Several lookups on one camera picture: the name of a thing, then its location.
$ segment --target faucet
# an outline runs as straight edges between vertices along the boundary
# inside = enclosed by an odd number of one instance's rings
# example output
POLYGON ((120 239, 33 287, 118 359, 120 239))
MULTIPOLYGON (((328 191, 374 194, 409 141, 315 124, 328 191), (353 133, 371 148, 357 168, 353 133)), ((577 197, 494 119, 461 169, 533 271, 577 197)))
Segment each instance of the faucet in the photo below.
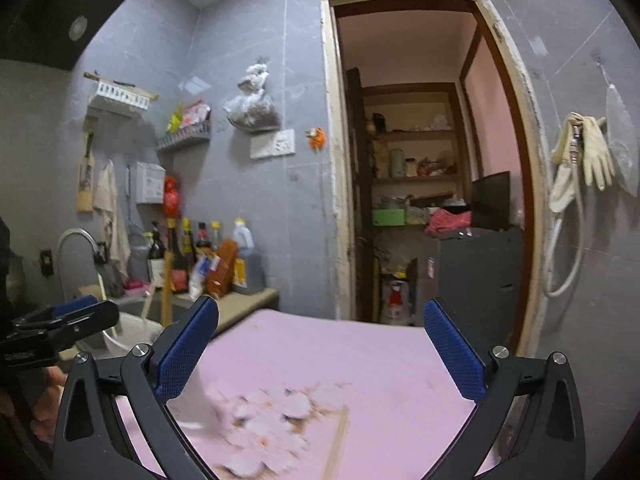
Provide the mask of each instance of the faucet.
POLYGON ((65 285, 62 282, 62 245, 65 243, 66 239, 72 235, 80 235, 85 238, 91 244, 91 250, 94 252, 94 264, 95 265, 104 265, 107 263, 107 253, 106 253, 106 243, 105 242, 96 242, 94 237, 92 237, 87 231, 84 229, 67 229, 60 235, 58 239, 58 248, 56 250, 56 261, 58 262, 58 277, 60 279, 60 288, 62 289, 62 298, 66 302, 66 292, 65 285))

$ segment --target plastic bag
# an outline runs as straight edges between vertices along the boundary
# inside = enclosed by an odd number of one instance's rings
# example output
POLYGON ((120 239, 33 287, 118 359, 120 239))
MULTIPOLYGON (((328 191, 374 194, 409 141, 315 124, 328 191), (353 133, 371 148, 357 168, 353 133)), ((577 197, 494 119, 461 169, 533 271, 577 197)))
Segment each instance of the plastic bag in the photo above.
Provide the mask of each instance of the plastic bag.
POLYGON ((280 121, 276 107, 265 95, 264 85, 269 76, 263 59, 246 69, 238 83, 242 93, 223 105, 226 118, 241 130, 247 132, 268 132, 277 130, 280 121))
POLYGON ((162 212, 169 218, 180 216, 180 194, 175 189, 177 180, 174 176, 164 177, 164 196, 162 197, 162 212))
POLYGON ((198 262, 193 266, 191 276, 189 277, 189 297, 191 298, 191 301, 196 301, 202 294, 202 291, 204 290, 204 281, 207 277, 210 265, 210 258, 206 254, 203 254, 198 262))
POLYGON ((607 86, 607 133, 609 151, 616 167, 618 183, 631 196, 638 198, 638 158, 640 146, 631 115, 615 85, 607 86))
POLYGON ((433 130, 451 130, 452 127, 449 125, 447 118, 444 114, 437 114, 433 118, 433 123, 431 123, 431 127, 433 130))

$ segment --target shelf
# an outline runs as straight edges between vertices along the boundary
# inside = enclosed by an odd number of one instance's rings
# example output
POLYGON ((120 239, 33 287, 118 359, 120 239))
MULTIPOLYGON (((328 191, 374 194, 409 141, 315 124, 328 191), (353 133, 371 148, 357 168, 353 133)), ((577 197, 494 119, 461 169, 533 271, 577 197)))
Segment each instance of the shelf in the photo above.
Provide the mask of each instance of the shelf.
POLYGON ((159 98, 158 94, 150 94, 132 84, 112 81, 97 73, 85 72, 84 77, 96 82, 88 105, 96 110, 136 117, 148 110, 149 105, 159 98))
POLYGON ((386 134, 377 134, 373 138, 376 140, 384 140, 385 142, 405 142, 408 140, 456 140, 456 133, 454 130, 388 132, 386 134))
POLYGON ((158 152, 174 152, 187 146, 193 146, 201 142, 209 142, 211 139, 211 122, 209 120, 198 124, 185 126, 172 134, 167 134, 158 139, 158 152))
POLYGON ((382 186, 384 184, 417 184, 419 182, 456 182, 458 174, 445 174, 436 176, 396 176, 389 178, 374 178, 372 186, 382 186))
POLYGON ((391 229, 393 227, 427 227, 427 224, 402 224, 402 225, 373 225, 374 229, 391 229))

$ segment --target range hood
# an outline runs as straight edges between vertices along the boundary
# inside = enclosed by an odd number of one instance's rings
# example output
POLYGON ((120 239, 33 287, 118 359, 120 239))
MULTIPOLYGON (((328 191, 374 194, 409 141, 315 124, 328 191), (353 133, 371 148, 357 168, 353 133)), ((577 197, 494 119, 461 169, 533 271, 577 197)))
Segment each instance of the range hood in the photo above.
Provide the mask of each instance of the range hood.
POLYGON ((124 0, 28 0, 0 44, 0 58, 71 70, 124 0))

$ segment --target bottle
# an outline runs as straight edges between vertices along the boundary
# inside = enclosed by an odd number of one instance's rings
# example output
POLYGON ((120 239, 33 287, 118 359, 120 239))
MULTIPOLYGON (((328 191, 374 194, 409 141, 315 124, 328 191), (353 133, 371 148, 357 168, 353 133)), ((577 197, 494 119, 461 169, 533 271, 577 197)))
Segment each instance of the bottle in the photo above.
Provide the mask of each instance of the bottle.
POLYGON ((182 219, 182 254, 187 260, 187 270, 191 272, 196 264, 196 248, 193 245, 193 233, 191 232, 191 220, 182 219))
POLYGON ((156 288, 162 288, 164 282, 164 244, 158 230, 158 222, 152 222, 154 230, 152 232, 151 247, 146 257, 149 268, 149 279, 156 288))
POLYGON ((170 219, 168 223, 168 244, 169 249, 173 253, 173 261, 171 265, 171 285, 174 292, 188 292, 189 275, 187 271, 187 259, 180 251, 178 245, 178 229, 175 228, 175 219, 170 219))
POLYGON ((207 253, 207 249, 211 248, 209 235, 207 235, 207 225, 204 222, 198 222, 198 240, 196 240, 196 257, 200 257, 207 253))
POLYGON ((216 300, 222 298, 232 285, 237 250, 238 244, 235 241, 224 240, 207 271, 207 292, 216 300))
POLYGON ((391 157, 391 178, 401 178, 406 176, 404 168, 404 151, 400 148, 389 150, 391 157))
POLYGON ((389 321, 391 323, 400 321, 403 305, 401 282, 393 282, 391 284, 391 293, 389 294, 389 321))
POLYGON ((213 229, 211 234, 211 251, 213 252, 213 256, 216 256, 220 248, 220 222, 211 222, 211 229, 213 229))
POLYGON ((264 288, 260 254, 255 250, 254 238, 242 218, 236 218, 233 239, 238 244, 234 264, 234 290, 240 294, 260 292, 264 288))

